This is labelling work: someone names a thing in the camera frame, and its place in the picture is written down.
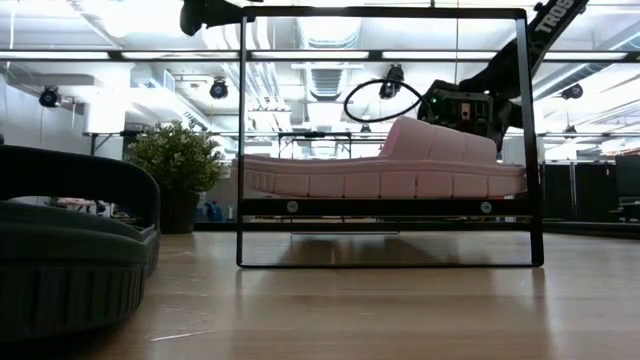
security camera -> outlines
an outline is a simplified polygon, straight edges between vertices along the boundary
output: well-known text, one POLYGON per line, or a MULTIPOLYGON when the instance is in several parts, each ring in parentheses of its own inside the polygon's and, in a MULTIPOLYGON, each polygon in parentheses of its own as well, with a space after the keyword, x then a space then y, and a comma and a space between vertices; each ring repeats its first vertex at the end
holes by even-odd
POLYGON ((211 85, 209 95, 216 100, 224 99, 229 95, 229 90, 227 89, 227 84, 224 78, 217 78, 213 80, 213 85, 211 85))
MULTIPOLYGON (((391 67, 384 78, 385 80, 404 81, 402 65, 391 64, 391 67)), ((391 82, 383 83, 380 87, 380 99, 387 100, 394 98, 398 94, 398 91, 400 91, 400 87, 400 85, 391 82)))
MULTIPOLYGON (((186 35, 193 36, 206 25, 208 28, 219 25, 239 24, 244 12, 242 8, 225 0, 184 0, 180 10, 180 29, 186 35)), ((255 16, 247 22, 255 21, 255 16)))
POLYGON ((561 92, 560 96, 565 100, 569 100, 580 99, 583 94, 584 90, 582 89, 582 86, 580 86, 580 84, 575 84, 561 92))
POLYGON ((45 86, 38 101, 43 107, 55 109, 62 104, 62 96, 58 93, 57 86, 45 86))

black metal frame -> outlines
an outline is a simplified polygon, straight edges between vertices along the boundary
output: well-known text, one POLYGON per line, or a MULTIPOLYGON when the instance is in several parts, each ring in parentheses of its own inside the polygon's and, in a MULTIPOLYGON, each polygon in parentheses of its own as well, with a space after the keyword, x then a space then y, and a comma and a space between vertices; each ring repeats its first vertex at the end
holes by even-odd
MULTIPOLYGON (((533 123, 533 97, 531 71, 527 47, 527 18, 522 9, 454 9, 454 8, 310 8, 310 7, 248 7, 240 27, 240 115, 238 139, 238 202, 236 224, 236 263, 243 268, 418 268, 418 267, 537 267, 544 263, 541 191, 538 176, 536 135, 533 123), (428 200, 428 199, 245 199, 244 198, 244 118, 245 87, 248 51, 246 47, 247 18, 341 16, 375 18, 447 18, 447 19, 512 19, 516 25, 518 44, 519 79, 522 94, 523 130, 526 152, 528 196, 526 200, 428 200), (495 224, 482 229, 528 230, 531 244, 531 261, 527 263, 501 264, 249 264, 244 261, 244 233, 248 231, 315 231, 360 232, 403 231, 419 229, 461 231, 469 226, 421 223, 386 224, 251 224, 244 216, 368 216, 368 217, 487 217, 517 216, 528 218, 527 223, 495 224)), ((254 61, 272 61, 261 59, 254 61)), ((480 230, 474 225, 473 230, 480 230)))
POLYGON ((124 130, 124 131, 119 131, 119 132, 114 132, 114 133, 92 133, 92 132, 87 132, 87 133, 83 133, 82 135, 91 137, 91 150, 90 150, 89 154, 91 156, 95 156, 96 151, 100 150, 102 145, 104 145, 112 137, 114 137, 114 136, 117 136, 117 137, 134 136, 135 137, 140 133, 142 133, 142 131, 124 130), (105 138, 104 138, 104 140, 102 140, 102 141, 100 141, 98 143, 97 140, 98 140, 98 137, 100 137, 100 136, 105 136, 105 138))

fluorescent light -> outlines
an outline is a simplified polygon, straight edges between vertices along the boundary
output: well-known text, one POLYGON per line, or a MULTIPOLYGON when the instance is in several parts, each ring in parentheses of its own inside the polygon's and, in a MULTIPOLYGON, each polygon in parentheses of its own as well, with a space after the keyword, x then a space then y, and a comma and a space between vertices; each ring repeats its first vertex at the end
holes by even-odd
POLYGON ((206 59, 238 59, 237 51, 194 51, 194 52, 162 52, 162 51, 128 51, 123 52, 122 57, 133 60, 206 60, 206 59))
POLYGON ((104 51, 0 51, 6 60, 108 60, 104 51))
POLYGON ((562 51, 548 52, 544 60, 621 60, 626 52, 609 51, 562 51))
POLYGON ((362 70, 364 65, 362 64, 331 64, 331 63, 304 63, 304 64, 291 64, 293 70, 362 70))
POLYGON ((385 51, 383 59, 394 60, 491 60, 495 51, 385 51))
POLYGON ((252 51, 254 59, 366 59, 368 51, 301 50, 301 51, 252 51))

metal bar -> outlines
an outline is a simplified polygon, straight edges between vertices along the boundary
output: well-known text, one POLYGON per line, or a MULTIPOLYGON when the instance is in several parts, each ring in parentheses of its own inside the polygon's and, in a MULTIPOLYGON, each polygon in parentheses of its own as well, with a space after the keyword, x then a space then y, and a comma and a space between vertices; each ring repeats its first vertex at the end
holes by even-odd
POLYGON ((571 164, 612 164, 615 165, 615 160, 545 160, 545 165, 571 165, 571 164))
POLYGON ((306 132, 281 132, 278 137, 305 137, 305 138, 324 138, 326 136, 344 136, 350 137, 350 132, 324 132, 324 131, 306 131, 306 132))
MULTIPOLYGON (((194 231, 237 231, 235 223, 201 222, 194 231)), ((526 222, 477 222, 477 221, 414 221, 414 222, 248 222, 243 223, 246 232, 331 232, 331 233, 379 233, 399 231, 529 231, 526 222)))
POLYGON ((91 134, 91 156, 96 154, 96 139, 98 138, 98 134, 91 134))
MULTIPOLYGON (((256 137, 277 137, 277 136, 285 136, 282 134, 289 134, 289 135, 302 135, 304 134, 304 132, 290 132, 290 133, 284 133, 284 132, 269 132, 269 131, 256 131, 256 132, 248 132, 247 136, 256 136, 256 137)), ((331 132, 325 132, 325 134, 328 135, 332 135, 335 133, 331 133, 331 132)), ((385 137, 387 136, 386 132, 370 132, 370 133, 361 133, 361 132, 344 132, 344 133, 339 133, 339 134, 351 134, 351 136, 353 137, 362 137, 362 138, 369 138, 369 137, 385 137)), ((216 131, 215 135, 223 135, 223 136, 238 136, 238 132, 236 131, 216 131)))
POLYGON ((289 144, 290 144, 290 143, 292 143, 292 142, 297 142, 297 143, 299 143, 299 142, 315 142, 315 141, 333 141, 333 142, 336 142, 336 143, 341 143, 341 142, 342 142, 342 143, 346 143, 346 142, 348 142, 348 140, 347 140, 347 139, 344 139, 344 140, 338 140, 338 139, 326 139, 326 138, 320 138, 320 139, 318 139, 318 138, 311 138, 311 139, 310 139, 310 138, 304 138, 304 137, 301 137, 300 139, 296 139, 296 138, 291 139, 291 141, 289 141, 289 144))
POLYGON ((104 143, 106 143, 106 142, 107 142, 107 140, 111 139, 111 137, 113 137, 113 134, 109 134, 109 135, 107 135, 107 137, 106 137, 106 138, 104 138, 104 140, 102 140, 98 145, 96 145, 94 152, 95 152, 95 151, 100 150, 100 148, 102 147, 102 145, 104 145, 104 143))
POLYGON ((581 138, 581 137, 640 137, 640 133, 544 133, 537 137, 548 138, 581 138))
MULTIPOLYGON (((271 49, 249 50, 247 60, 255 62, 349 62, 349 63, 386 63, 386 62, 427 62, 427 63, 486 63, 495 51, 486 50, 434 50, 434 49, 407 49, 380 51, 372 49, 349 50, 299 50, 299 49, 271 49), (354 57, 354 53, 362 53, 364 56, 354 57)), ((597 64, 629 64, 639 63, 637 52, 620 51, 550 51, 547 53, 544 63, 597 63, 597 64), (619 57, 607 57, 603 55, 620 53, 619 57)), ((1 61, 31 61, 31 62, 238 62, 239 51, 236 50, 151 50, 151 51, 123 51, 123 50, 36 50, 36 49, 0 49, 1 61)))
POLYGON ((245 215, 319 216, 532 216, 528 200, 502 199, 244 199, 245 215))
POLYGON ((367 7, 318 8, 312 6, 247 6, 245 16, 258 17, 363 17, 363 18, 427 18, 427 19, 527 19, 524 9, 512 8, 420 8, 367 7))
POLYGON ((571 185, 571 214, 578 219, 578 194, 576 192, 576 166, 569 164, 569 184, 571 185))
POLYGON ((244 225, 244 119, 245 119, 245 90, 247 85, 247 18, 242 17, 240 24, 240 104, 238 115, 238 200, 236 203, 236 264, 242 265, 244 251, 242 236, 244 225))
POLYGON ((522 94, 522 124, 527 165, 527 201, 531 211, 531 263, 541 266, 544 263, 544 245, 542 229, 542 192, 538 174, 538 146, 533 122, 533 89, 531 85, 531 67, 529 62, 527 21, 516 20, 516 42, 518 47, 518 73, 520 93, 522 94))
POLYGON ((435 264, 242 264, 244 269, 283 270, 283 269, 523 269, 537 267, 526 263, 495 263, 495 264, 459 264, 459 263, 435 263, 435 264))

black cable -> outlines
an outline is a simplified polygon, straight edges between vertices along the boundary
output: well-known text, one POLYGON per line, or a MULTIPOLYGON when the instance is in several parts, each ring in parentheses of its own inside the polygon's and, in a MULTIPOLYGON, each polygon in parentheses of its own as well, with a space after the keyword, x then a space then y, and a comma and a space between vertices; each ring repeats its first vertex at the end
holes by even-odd
POLYGON ((431 113, 431 109, 429 106, 429 102, 424 98, 424 96, 420 95, 420 93, 418 92, 418 90, 412 88, 409 84, 402 82, 402 81, 398 81, 398 80, 391 80, 391 79, 375 79, 375 80, 369 80, 367 82, 364 82, 358 86, 356 86, 355 89, 353 89, 349 95, 347 95, 347 98, 344 99, 344 113, 349 117, 349 119, 359 122, 359 123, 365 123, 365 124, 370 124, 370 123, 377 123, 377 122, 383 122, 383 121, 387 121, 387 120, 391 120, 391 119, 395 119, 398 116, 404 115, 406 113, 408 113, 409 111, 413 110, 416 108, 416 106, 420 105, 421 103, 424 103, 429 109, 428 113, 431 113), (360 119, 355 117, 353 114, 351 114, 349 112, 349 101, 351 100, 351 98, 353 97, 353 95, 355 95, 358 91, 362 90, 363 88, 369 86, 369 85, 373 85, 373 84, 395 84, 398 86, 401 86, 407 90, 409 90, 413 95, 415 95, 418 98, 418 101, 416 101, 413 105, 411 105, 410 107, 406 108, 405 110, 397 113, 397 114, 393 114, 393 115, 389 115, 389 116, 385 116, 385 117, 381 117, 378 119, 372 119, 372 120, 365 120, 365 119, 360 119))

